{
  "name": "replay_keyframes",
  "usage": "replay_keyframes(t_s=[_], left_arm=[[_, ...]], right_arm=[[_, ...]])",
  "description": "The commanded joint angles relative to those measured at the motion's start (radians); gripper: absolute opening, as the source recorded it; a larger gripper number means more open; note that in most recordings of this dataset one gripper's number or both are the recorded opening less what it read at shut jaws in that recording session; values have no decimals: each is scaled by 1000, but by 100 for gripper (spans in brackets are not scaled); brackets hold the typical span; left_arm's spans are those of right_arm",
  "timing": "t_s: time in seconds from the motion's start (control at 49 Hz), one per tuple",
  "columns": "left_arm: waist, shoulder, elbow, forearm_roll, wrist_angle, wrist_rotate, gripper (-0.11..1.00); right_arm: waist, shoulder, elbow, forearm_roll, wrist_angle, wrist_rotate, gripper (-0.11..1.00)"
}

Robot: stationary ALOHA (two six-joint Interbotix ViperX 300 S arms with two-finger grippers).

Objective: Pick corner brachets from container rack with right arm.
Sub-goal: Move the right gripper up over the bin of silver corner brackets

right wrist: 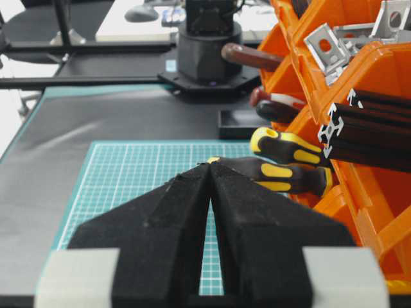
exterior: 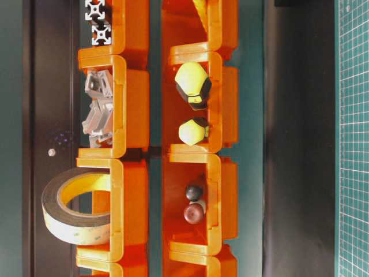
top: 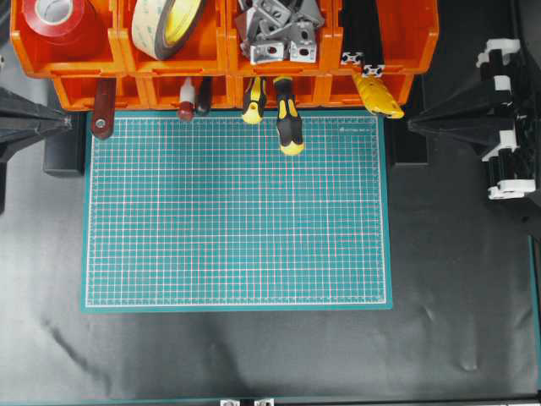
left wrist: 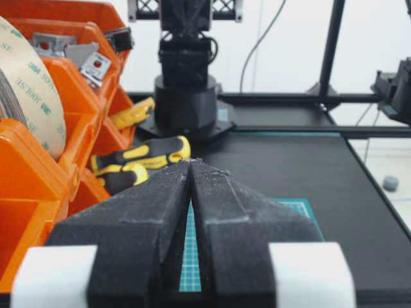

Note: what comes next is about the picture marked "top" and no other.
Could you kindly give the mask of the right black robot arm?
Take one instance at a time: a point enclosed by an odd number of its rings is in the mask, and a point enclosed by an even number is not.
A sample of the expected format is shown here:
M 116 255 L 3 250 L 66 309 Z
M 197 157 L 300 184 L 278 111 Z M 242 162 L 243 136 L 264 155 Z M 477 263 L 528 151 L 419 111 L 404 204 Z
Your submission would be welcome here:
M 409 119 L 409 130 L 470 145 L 484 163 L 487 194 L 540 238 L 540 70 L 517 39 L 490 39 L 481 79 Z

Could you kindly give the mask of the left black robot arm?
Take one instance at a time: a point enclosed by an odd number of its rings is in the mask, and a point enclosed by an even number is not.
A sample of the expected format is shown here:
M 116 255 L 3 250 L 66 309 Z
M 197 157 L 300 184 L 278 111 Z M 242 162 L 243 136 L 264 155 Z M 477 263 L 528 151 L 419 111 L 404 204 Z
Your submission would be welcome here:
M 8 161 L 18 151 L 72 128 L 72 119 L 66 113 L 1 88 L 1 213 L 5 208 Z

